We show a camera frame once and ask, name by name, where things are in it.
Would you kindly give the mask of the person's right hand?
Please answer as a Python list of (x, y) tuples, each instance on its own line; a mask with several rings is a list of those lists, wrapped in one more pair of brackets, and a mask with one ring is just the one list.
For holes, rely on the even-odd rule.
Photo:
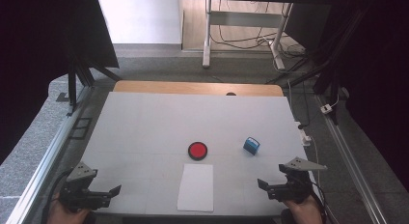
[(290, 209), (297, 224), (323, 224), (319, 205), (312, 196), (300, 204), (294, 201), (284, 201), (284, 204)]

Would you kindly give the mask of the white power strip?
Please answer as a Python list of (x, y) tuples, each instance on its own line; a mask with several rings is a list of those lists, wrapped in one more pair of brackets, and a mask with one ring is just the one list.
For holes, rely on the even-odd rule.
[(306, 134), (305, 130), (304, 130), (304, 125), (302, 125), (300, 122), (296, 122), (296, 127), (298, 128), (299, 132), (300, 132), (300, 139), (302, 142), (302, 145), (304, 147), (308, 147), (311, 145), (312, 142), (312, 138)]

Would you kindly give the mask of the white paper sheet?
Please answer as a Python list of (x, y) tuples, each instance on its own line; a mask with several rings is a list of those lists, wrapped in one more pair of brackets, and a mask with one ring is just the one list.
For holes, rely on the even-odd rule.
[(213, 166), (184, 164), (177, 197), (177, 209), (213, 212)]

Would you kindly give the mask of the black tripod stand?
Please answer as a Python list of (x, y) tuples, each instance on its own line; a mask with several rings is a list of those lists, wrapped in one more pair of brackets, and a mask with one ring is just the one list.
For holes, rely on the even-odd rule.
[(68, 56), (68, 116), (73, 115), (78, 104), (76, 80), (79, 79), (85, 87), (91, 87), (95, 83), (91, 69), (101, 72), (115, 82), (121, 80), (118, 75), (90, 58), (78, 57), (75, 55)]

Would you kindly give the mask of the black metal stand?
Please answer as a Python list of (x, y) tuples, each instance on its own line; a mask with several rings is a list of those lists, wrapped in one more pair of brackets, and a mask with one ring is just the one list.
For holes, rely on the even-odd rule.
[(331, 87), (329, 96), (330, 118), (337, 123), (336, 110), (339, 101), (339, 66), (341, 56), (349, 40), (354, 34), (356, 27), (362, 20), (365, 11), (358, 5), (295, 5), (295, 17), (299, 22), (298, 34), (306, 41), (307, 37), (316, 39), (316, 46), (308, 49), (304, 54), (295, 56), (302, 57), (289, 70), (268, 83), (276, 82), (287, 74), (295, 72), (309, 60), (314, 62), (314, 67), (306, 74), (297, 77), (286, 84), (285, 87), (295, 86), (313, 76), (318, 75), (313, 85), (316, 95), (323, 94)]

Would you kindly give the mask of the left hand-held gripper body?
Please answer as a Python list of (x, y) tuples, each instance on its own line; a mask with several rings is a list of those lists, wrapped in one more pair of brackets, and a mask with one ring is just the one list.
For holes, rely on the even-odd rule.
[(112, 193), (91, 191), (89, 189), (96, 175), (96, 169), (91, 169), (80, 161), (68, 174), (60, 190), (59, 201), (63, 206), (73, 212), (82, 209), (98, 210), (108, 208)]

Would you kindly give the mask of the black floor socket frame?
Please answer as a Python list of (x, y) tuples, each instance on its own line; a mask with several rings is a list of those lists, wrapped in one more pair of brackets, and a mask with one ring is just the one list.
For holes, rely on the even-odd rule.
[(79, 118), (71, 129), (70, 139), (84, 140), (90, 129), (92, 118)]

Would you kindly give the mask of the white table mat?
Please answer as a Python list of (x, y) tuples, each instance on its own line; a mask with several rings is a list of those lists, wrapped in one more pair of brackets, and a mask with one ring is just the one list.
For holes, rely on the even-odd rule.
[[(259, 141), (255, 155), (245, 140)], [(206, 144), (200, 161), (188, 155)], [(277, 215), (283, 204), (258, 179), (282, 184), (279, 165), (306, 152), (285, 97), (170, 95), (112, 92), (83, 161), (98, 171), (93, 190), (121, 185), (106, 212), (142, 215)], [(213, 212), (177, 209), (184, 164), (213, 166)]]

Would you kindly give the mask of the blue stamp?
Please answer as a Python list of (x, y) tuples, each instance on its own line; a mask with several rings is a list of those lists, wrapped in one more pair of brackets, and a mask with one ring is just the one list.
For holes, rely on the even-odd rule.
[(259, 150), (260, 143), (253, 137), (248, 137), (243, 145), (243, 149), (248, 153), (255, 155)]

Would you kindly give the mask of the black curtain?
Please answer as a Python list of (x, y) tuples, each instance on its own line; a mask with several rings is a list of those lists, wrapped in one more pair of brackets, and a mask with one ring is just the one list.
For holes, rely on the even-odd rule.
[(0, 164), (76, 61), (119, 65), (98, 0), (0, 0)]
[(324, 39), (348, 33), (314, 90), (349, 93), (346, 109), (409, 192), (409, 0), (337, 0)]

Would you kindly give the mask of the aluminium rail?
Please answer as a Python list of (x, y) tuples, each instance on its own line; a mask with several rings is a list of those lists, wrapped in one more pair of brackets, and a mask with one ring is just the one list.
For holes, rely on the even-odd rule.
[(355, 187), (360, 194), (362, 201), (368, 211), (368, 215), (373, 224), (388, 224), (388, 220), (382, 211), (369, 183), (364, 176), (354, 154), (351, 152), (340, 128), (335, 125), (332, 119), (321, 113), (330, 133), (339, 149), (342, 160), (348, 170), (348, 173), (355, 184)]
[(69, 106), (68, 110), (70, 111), (64, 112), (64, 117), (59, 123), (59, 128), (43, 153), (36, 170), (33, 172), (31, 179), (27, 182), (23, 192), (19, 196), (11, 196), (11, 199), (18, 199), (18, 201), (4, 224), (23, 224), (26, 220), (32, 206), (35, 204), (37, 197), (41, 193), (42, 185), (46, 182), (47, 175), (52, 170), (54, 161), (64, 147), (72, 127), (86, 106), (86, 101), (92, 92), (93, 87), (84, 86), (77, 98), (78, 104), (76, 107), (73, 110), (70, 110), (71, 107)]

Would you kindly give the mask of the round red ink pad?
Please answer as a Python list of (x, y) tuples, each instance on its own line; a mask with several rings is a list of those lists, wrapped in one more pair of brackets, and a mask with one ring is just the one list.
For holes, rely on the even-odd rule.
[(203, 160), (207, 156), (207, 146), (203, 142), (194, 142), (188, 147), (188, 155), (193, 160)]

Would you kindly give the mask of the white metal desk frame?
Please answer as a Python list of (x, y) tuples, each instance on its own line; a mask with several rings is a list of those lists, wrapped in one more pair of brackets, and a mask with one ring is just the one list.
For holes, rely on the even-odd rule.
[(292, 4), (284, 3), (280, 14), (260, 14), (244, 12), (213, 11), (211, 0), (205, 0), (205, 37), (203, 67), (210, 66), (210, 28), (212, 25), (276, 28), (277, 34), (273, 41), (267, 41), (273, 55), (273, 61), (277, 70), (284, 70), (285, 65), (279, 52), (279, 44), (286, 27)]

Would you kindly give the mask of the person's left hand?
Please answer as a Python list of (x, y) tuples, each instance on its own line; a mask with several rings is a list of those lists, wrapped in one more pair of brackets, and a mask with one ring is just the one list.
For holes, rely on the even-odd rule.
[(91, 211), (89, 209), (82, 209), (77, 212), (71, 212), (61, 204), (59, 197), (59, 193), (53, 196), (46, 224), (83, 224)]

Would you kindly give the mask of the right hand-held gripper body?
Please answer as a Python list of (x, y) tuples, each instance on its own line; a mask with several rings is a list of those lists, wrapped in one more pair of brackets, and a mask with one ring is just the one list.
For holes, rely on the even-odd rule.
[(266, 192), (270, 200), (279, 202), (292, 200), (297, 204), (303, 203), (314, 194), (310, 171), (327, 170), (325, 165), (308, 161), (296, 156), (288, 163), (280, 164), (279, 171), (286, 176), (285, 184), (266, 185)]

